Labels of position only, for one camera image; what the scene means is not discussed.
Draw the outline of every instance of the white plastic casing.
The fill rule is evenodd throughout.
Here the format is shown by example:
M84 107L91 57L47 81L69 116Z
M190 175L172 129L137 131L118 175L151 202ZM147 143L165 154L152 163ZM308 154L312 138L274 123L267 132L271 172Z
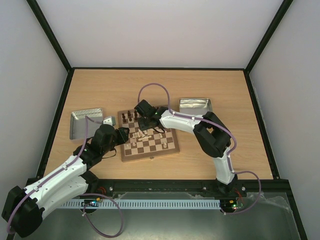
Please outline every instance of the white plastic casing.
M227 152L230 150L228 147L225 152L223 153L222 157L214 157L213 162L216 170L216 179L223 183L223 184L229 184L231 183L232 179L234 179L235 175L230 171L229 165L228 165L228 159L227 159Z
M116 118L114 116L107 116L103 120L103 124L108 124L110 126L115 126L116 125Z
M70 156L62 165L60 165L54 171L49 173L47 176L25 187L25 193L28 194L31 190L37 189L37 186L45 179L47 179L49 176L59 171L59 169L63 169L62 172L51 178L36 192L30 195L30 198L37 199L36 204L39 206L39 209L42 208L44 204L48 201L48 199L51 199L57 191L59 191L65 185L68 185L67 183L70 182L70 180L78 177L81 174L84 174L87 171L87 165L83 164L83 160L81 158L78 158L75 163L66 168L66 165L72 162L75 158L76 156Z
M188 117L196 117L196 118L203 118L202 115L189 115L189 114L184 114L180 112L176 112L179 115L185 115ZM195 134L194 133L194 128L195 125L199 124L199 120L192 120L192 119L187 119L184 117L176 116L173 115L172 113L169 112L169 110L166 110L160 118L160 123L162 124L163 127L166 129L178 129L187 133Z
M85 193L87 188L88 184L81 176L77 176L69 181L43 204L42 219L45 219L53 210L59 208L65 202Z

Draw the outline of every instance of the white backdrop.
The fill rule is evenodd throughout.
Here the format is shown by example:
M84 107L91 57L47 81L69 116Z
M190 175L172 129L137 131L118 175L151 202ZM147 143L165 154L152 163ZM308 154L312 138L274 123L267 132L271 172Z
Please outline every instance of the white backdrop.
M295 0L251 72L282 178L308 239L319 239L320 2Z
M34 178L67 72L25 0L0 0L0 211ZM0 218L0 239L7 238Z
M38 0L73 67L245 68L282 0Z

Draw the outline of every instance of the wooden table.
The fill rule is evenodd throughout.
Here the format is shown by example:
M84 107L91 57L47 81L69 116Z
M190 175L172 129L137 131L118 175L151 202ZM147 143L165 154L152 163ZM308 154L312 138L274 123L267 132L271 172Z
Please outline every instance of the wooden table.
M69 140L72 111L103 108L105 117L117 116L118 111L135 107L140 88L148 83L164 85L170 93L171 107L176 111L179 110L179 98L210 98L213 112L238 142L237 149L231 154L233 168L236 171L253 171L261 179L272 179L243 72L213 70L76 69L45 175L62 164L82 143ZM158 86L145 88L141 97L153 106L167 104L166 93ZM115 157L102 160L91 171L100 179L215 179L213 159L201 150L196 137L179 130L177 137L178 154L122 162L117 146ZM255 177L242 174L239 179Z

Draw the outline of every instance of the chessboard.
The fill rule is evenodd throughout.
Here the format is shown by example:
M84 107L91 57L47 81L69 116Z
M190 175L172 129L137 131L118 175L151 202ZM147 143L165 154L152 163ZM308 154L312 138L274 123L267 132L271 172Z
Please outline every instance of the chessboard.
M141 131L138 125L140 115L134 110L118 112L119 127L129 128L129 140L120 145L121 160L123 162L146 159L153 159L157 156L175 154L180 152L177 133L175 129L156 127Z

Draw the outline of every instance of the silver tray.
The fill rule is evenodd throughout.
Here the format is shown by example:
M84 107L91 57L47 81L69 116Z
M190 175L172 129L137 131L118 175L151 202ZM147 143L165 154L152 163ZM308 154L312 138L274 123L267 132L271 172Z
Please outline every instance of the silver tray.
M205 115L212 112L211 100L209 98L180 98L179 112L190 115Z
M104 120L102 108L92 108L71 112L70 117L70 140L83 139L85 137L86 119L88 116L92 120L102 122ZM88 121L88 138L95 135L96 130L100 127L99 124Z

